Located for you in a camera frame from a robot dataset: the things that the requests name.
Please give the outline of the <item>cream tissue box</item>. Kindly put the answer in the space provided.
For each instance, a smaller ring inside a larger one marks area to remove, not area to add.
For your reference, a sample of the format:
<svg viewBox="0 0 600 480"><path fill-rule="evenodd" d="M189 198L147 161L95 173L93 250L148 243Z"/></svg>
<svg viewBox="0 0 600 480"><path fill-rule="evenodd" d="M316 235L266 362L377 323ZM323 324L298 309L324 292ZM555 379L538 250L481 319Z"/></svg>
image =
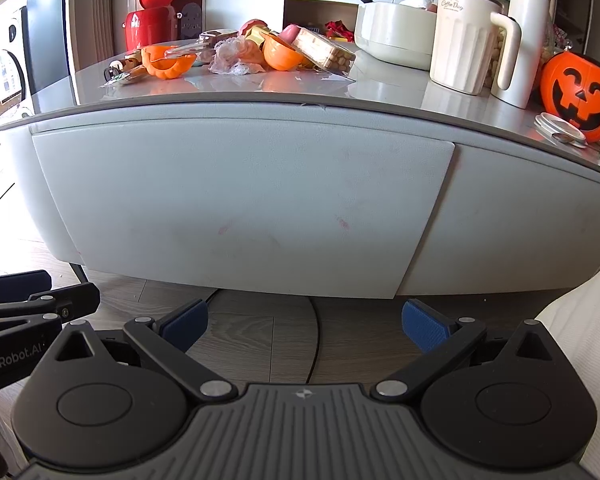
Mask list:
<svg viewBox="0 0 600 480"><path fill-rule="evenodd" d="M402 3L361 3L354 42L379 61L429 70L436 19L434 12Z"/></svg>

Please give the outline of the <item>round white cup lid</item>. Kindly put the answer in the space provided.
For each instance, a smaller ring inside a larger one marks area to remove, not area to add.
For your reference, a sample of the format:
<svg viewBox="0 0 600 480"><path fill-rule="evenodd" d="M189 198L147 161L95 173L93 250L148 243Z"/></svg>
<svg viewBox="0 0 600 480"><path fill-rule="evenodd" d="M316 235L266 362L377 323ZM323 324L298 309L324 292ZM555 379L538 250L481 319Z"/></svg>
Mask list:
<svg viewBox="0 0 600 480"><path fill-rule="evenodd" d="M576 148L588 147L583 132L560 117L547 112L540 113L535 116L534 124L540 133L544 133L560 143L570 144Z"/></svg>

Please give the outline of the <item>white washing machine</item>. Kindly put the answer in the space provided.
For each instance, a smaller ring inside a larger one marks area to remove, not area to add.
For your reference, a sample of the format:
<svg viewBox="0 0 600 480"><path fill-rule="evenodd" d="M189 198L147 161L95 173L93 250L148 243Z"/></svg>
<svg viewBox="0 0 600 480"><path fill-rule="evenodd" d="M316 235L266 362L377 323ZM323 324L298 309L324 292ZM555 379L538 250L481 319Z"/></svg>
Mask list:
<svg viewBox="0 0 600 480"><path fill-rule="evenodd" d="M29 117L31 91L24 52L26 7L0 12L0 124Z"/></svg>

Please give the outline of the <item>orange plastic bowl toy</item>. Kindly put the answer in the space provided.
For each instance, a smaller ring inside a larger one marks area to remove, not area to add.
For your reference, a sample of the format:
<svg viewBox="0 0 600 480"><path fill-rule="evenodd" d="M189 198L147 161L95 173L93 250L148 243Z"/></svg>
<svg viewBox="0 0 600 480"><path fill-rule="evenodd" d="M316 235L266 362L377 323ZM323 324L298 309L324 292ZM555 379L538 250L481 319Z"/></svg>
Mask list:
<svg viewBox="0 0 600 480"><path fill-rule="evenodd" d="M262 52L265 62L272 67L273 70L286 72L294 70L303 61L303 55L288 46L286 42L280 40L277 36L266 35L262 46Z"/></svg>

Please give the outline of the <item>cream ribbed coffee mug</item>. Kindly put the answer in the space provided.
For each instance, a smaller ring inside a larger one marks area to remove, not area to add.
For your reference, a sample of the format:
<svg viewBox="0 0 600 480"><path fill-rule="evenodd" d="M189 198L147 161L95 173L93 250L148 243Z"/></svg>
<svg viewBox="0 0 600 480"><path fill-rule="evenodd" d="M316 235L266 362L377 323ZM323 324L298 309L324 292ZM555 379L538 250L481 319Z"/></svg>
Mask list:
<svg viewBox="0 0 600 480"><path fill-rule="evenodd" d="M496 85L506 90L519 52L520 26L492 0L438 0L430 79L460 93L479 94L501 30L505 38Z"/></svg>

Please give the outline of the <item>yellow pink mushroom toy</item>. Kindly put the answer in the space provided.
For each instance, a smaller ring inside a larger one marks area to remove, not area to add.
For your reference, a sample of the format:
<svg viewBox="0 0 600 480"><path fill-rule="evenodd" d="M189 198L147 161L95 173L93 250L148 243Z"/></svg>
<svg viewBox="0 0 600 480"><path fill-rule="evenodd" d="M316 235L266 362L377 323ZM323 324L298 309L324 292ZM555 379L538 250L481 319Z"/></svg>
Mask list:
<svg viewBox="0 0 600 480"><path fill-rule="evenodd" d="M262 44L264 44L268 36L276 35L277 32L274 32L274 30L270 29L265 21L257 20L256 18L245 22L245 24L243 24L238 30L239 37L244 37L245 39L252 41L259 48L262 47Z"/></svg>

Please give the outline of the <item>red pedal trash bin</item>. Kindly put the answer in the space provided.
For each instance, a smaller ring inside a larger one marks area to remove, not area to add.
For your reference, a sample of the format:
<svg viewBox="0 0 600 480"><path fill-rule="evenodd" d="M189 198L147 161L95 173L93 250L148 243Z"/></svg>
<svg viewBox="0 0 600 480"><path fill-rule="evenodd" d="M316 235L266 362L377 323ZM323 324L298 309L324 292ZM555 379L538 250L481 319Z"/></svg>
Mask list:
<svg viewBox="0 0 600 480"><path fill-rule="evenodd" d="M178 16L173 0L140 0L140 10L130 12L124 21L128 51L178 39Z"/></svg>

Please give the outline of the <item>orange pumpkin bucket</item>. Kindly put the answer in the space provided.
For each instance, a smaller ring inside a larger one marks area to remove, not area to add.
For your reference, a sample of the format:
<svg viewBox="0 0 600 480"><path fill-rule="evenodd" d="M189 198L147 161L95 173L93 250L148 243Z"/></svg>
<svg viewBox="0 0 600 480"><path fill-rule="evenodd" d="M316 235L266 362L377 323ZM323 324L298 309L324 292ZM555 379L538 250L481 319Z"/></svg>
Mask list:
<svg viewBox="0 0 600 480"><path fill-rule="evenodd" d="M543 66L540 95L550 114L580 129L590 143L600 141L600 63L570 51Z"/></svg>

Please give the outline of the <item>pink white plastic bag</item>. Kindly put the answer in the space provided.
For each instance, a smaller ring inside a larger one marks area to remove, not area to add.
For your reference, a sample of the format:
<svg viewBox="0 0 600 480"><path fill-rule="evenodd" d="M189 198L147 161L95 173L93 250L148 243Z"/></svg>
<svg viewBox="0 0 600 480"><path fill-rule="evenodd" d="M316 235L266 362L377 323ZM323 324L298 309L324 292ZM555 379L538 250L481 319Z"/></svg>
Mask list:
<svg viewBox="0 0 600 480"><path fill-rule="evenodd" d="M209 70L217 75L244 76L263 73L265 65L257 44L245 37L233 37L215 45Z"/></svg>

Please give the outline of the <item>small wooden doll figure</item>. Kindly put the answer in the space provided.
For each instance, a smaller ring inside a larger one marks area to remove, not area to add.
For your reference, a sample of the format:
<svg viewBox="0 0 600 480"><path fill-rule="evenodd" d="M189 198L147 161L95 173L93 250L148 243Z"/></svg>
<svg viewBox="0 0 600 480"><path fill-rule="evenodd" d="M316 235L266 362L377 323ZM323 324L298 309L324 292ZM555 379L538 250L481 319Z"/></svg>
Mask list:
<svg viewBox="0 0 600 480"><path fill-rule="evenodd" d="M110 81L114 76L119 76L123 73L129 73L135 67L142 64L142 52L140 50L127 53L123 58L116 58L111 61L104 69L104 79Z"/></svg>

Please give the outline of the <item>white wooden drawer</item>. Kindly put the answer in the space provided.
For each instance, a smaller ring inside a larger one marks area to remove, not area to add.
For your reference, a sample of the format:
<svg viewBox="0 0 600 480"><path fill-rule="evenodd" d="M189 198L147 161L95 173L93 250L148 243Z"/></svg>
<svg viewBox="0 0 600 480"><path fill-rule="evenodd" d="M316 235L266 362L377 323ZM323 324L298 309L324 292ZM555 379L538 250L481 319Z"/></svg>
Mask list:
<svg viewBox="0 0 600 480"><path fill-rule="evenodd" d="M71 127L33 138L84 264L278 294L398 290L455 148L264 120Z"/></svg>

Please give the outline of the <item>yellow red toy truck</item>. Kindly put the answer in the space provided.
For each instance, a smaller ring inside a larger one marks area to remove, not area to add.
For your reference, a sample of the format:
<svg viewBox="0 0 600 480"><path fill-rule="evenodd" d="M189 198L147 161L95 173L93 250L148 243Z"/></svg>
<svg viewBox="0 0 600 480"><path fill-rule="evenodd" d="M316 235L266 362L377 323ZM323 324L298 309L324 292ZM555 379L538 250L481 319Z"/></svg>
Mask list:
<svg viewBox="0 0 600 480"><path fill-rule="evenodd" d="M354 32L343 21L330 21L325 24L325 36L332 41L353 42Z"/></svg>

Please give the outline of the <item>white cabinet table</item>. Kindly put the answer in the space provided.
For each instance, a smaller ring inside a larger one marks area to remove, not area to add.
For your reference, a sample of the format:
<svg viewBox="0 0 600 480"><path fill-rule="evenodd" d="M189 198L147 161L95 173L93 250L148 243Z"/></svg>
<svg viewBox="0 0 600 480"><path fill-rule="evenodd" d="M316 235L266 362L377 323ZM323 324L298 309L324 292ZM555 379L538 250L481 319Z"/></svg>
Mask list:
<svg viewBox="0 0 600 480"><path fill-rule="evenodd" d="M600 156L535 110L360 54L106 87L93 65L0 118L59 260L186 285L391 298L577 286L600 270Z"/></svg>

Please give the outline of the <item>biscuit pack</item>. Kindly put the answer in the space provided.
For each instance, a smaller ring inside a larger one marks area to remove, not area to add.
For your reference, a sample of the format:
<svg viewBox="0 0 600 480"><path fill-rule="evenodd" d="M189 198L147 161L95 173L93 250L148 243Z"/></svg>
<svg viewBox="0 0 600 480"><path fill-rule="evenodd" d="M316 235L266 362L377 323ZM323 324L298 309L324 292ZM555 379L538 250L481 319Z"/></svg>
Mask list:
<svg viewBox="0 0 600 480"><path fill-rule="evenodd" d="M292 44L315 65L336 75L348 76L355 61L352 52L304 27L298 29Z"/></svg>

